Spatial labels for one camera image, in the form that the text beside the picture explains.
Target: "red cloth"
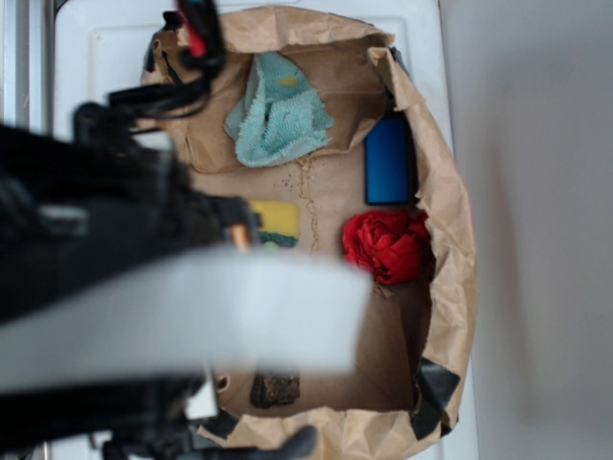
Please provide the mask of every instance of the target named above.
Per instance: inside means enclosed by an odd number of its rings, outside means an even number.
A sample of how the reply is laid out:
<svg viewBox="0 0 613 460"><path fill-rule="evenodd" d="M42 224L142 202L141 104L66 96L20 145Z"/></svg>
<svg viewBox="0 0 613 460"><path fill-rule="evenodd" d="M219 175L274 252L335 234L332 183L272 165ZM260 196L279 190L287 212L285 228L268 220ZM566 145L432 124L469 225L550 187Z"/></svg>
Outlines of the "red cloth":
<svg viewBox="0 0 613 460"><path fill-rule="evenodd" d="M425 213L370 211L343 229L345 260L372 272L384 285L411 281L421 272L422 246L430 242Z"/></svg>

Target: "paper bag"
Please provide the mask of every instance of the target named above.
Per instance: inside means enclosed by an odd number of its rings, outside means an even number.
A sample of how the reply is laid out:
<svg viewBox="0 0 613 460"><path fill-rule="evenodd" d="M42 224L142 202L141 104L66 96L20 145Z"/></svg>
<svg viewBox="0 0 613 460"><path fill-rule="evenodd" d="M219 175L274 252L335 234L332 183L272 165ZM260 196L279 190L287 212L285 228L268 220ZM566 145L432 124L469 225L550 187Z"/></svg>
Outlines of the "paper bag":
<svg viewBox="0 0 613 460"><path fill-rule="evenodd" d="M195 187L292 201L302 208L300 242L292 250L340 257L344 223L372 209L364 203L362 141L382 117L389 92L409 122L417 156L419 200L417 209L407 209L428 214L432 253L416 282L374 289L351 375L301 375L298 401L263 410L249 403L255 369L231 373L219 404L238 422L223 430L212 421L201 433L223 447L272 449L310 424L320 432L310 458L409 457L457 423L477 313L476 242L453 157L426 101L389 49L391 35L290 7L224 14L221 25L228 63L209 105L190 119L158 122L195 169ZM192 79L177 58L187 44L183 29L158 34L144 82ZM334 126L324 149L278 167L246 169L222 126L244 93L253 54L266 51L279 51L301 68Z"/></svg>

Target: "yellow sponge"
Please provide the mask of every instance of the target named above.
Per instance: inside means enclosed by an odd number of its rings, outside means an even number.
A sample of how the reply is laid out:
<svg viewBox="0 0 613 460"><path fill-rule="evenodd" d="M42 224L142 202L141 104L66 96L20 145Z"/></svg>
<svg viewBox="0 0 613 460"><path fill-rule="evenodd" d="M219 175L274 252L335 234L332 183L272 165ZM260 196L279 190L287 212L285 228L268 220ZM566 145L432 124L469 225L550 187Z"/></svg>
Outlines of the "yellow sponge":
<svg viewBox="0 0 613 460"><path fill-rule="evenodd" d="M275 242L279 246L295 246L300 237L300 208L287 201L251 199L249 204L261 217L262 242Z"/></svg>

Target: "teal cloth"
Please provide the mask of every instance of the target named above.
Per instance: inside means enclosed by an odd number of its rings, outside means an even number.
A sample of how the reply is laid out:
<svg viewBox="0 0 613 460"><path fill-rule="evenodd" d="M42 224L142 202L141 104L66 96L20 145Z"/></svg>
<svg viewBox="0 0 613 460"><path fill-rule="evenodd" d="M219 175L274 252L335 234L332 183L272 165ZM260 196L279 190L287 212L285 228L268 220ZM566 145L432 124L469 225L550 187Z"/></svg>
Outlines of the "teal cloth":
<svg viewBox="0 0 613 460"><path fill-rule="evenodd" d="M295 160L329 142L333 124L305 74L279 53L254 56L245 96L224 129L236 141L237 158L251 168Z"/></svg>

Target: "blue rectangular object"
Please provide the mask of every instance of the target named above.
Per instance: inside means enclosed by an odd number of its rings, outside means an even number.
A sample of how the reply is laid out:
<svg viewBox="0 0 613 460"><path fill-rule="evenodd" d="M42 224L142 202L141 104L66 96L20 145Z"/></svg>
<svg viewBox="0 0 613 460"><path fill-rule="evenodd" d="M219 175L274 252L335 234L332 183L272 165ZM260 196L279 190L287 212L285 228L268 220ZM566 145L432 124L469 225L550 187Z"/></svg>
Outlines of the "blue rectangular object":
<svg viewBox="0 0 613 460"><path fill-rule="evenodd" d="M383 119L366 137L366 202L400 204L411 199L408 135L404 119Z"/></svg>

